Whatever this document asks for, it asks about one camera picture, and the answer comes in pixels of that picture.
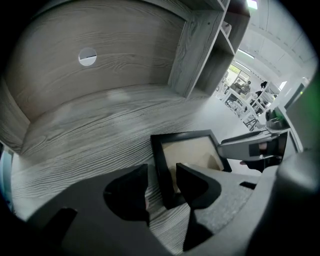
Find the black picture frame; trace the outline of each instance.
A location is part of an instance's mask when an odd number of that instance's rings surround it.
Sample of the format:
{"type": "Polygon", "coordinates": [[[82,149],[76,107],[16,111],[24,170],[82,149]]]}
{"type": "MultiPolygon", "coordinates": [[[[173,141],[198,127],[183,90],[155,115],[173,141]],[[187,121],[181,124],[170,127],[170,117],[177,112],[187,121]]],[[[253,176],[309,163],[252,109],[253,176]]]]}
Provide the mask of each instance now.
{"type": "MultiPolygon", "coordinates": [[[[212,144],[214,145],[215,150],[218,152],[217,147],[219,143],[211,130],[197,130],[179,133],[157,134],[150,136],[155,170],[158,177],[162,200],[164,206],[168,210],[186,203],[186,200],[181,193],[175,193],[172,177],[167,166],[162,144],[196,139],[200,137],[209,137],[212,141],[212,144]]],[[[232,169],[227,159],[220,156],[220,160],[223,164],[223,172],[231,173],[232,169]]]]}

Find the wooden shelf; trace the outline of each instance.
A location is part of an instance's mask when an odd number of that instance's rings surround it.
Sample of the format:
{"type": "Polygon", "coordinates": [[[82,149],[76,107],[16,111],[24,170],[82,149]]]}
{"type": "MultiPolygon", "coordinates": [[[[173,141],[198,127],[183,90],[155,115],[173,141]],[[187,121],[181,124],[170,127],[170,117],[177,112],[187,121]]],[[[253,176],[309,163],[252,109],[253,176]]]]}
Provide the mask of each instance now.
{"type": "Polygon", "coordinates": [[[247,30],[250,17],[246,15],[240,15],[233,12],[226,12],[224,21],[231,25],[231,32],[228,37],[234,52],[237,52],[239,45],[247,30]]]}
{"type": "Polygon", "coordinates": [[[220,31],[223,11],[197,10],[184,26],[168,84],[188,97],[196,85],[220,31]]]}
{"type": "Polygon", "coordinates": [[[196,87],[209,96],[215,92],[235,57],[233,54],[217,47],[216,44],[217,41],[215,42],[210,56],[205,63],[204,69],[196,83],[196,87]]]}
{"type": "Polygon", "coordinates": [[[228,0],[179,0],[191,10],[216,10],[224,12],[228,0]]]}
{"type": "Polygon", "coordinates": [[[218,36],[215,40],[214,47],[224,50],[228,54],[235,55],[233,46],[231,45],[228,36],[226,35],[223,28],[220,28],[218,36]]]}
{"type": "Polygon", "coordinates": [[[227,11],[229,13],[238,14],[250,18],[250,12],[246,0],[230,0],[227,11]]]}

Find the round hole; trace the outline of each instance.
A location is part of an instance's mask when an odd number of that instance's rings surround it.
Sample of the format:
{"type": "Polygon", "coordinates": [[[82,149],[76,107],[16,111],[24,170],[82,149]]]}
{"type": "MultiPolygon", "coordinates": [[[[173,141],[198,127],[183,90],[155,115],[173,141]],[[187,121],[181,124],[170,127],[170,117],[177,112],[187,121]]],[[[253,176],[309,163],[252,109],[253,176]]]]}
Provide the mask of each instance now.
{"type": "Polygon", "coordinates": [[[96,59],[97,59],[97,53],[95,49],[90,47],[83,48],[80,51],[79,57],[78,57],[80,64],[83,66],[91,66],[93,63],[95,63],[96,59]]]}

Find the ceiling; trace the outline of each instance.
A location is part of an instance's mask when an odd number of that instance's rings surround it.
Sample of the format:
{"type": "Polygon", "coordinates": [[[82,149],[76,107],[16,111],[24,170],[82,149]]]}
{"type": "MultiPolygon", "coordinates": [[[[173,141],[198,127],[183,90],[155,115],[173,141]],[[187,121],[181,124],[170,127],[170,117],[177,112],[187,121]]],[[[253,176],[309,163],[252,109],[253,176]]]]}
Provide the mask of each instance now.
{"type": "Polygon", "coordinates": [[[296,71],[311,76],[318,57],[308,37],[291,14],[277,0],[256,0],[248,29],[235,59],[258,73],[263,80],[277,81],[296,71]]]}

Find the ceiling light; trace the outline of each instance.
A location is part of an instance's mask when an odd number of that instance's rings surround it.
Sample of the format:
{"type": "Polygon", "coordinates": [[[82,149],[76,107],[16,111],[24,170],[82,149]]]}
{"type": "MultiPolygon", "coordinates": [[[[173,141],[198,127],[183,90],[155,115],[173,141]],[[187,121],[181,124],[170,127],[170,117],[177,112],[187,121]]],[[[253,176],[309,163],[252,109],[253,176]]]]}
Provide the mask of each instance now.
{"type": "Polygon", "coordinates": [[[250,58],[252,58],[252,59],[254,59],[255,57],[253,57],[252,55],[250,55],[249,53],[246,53],[245,51],[243,51],[243,50],[240,50],[240,49],[238,49],[238,51],[240,52],[240,53],[243,53],[243,54],[245,54],[245,55],[247,55],[247,56],[249,56],[250,58]]]}
{"type": "Polygon", "coordinates": [[[286,85],[287,82],[288,82],[288,81],[282,82],[282,83],[280,84],[279,89],[282,90],[282,89],[285,87],[285,85],[286,85]]]}
{"type": "Polygon", "coordinates": [[[244,67],[246,70],[249,70],[251,72],[251,70],[249,68],[247,68],[246,66],[240,64],[238,61],[236,61],[235,63],[239,64],[241,67],[244,67]]]}
{"type": "Polygon", "coordinates": [[[256,1],[254,1],[254,0],[246,0],[246,2],[248,4],[249,8],[258,10],[258,4],[257,4],[256,1]]]}

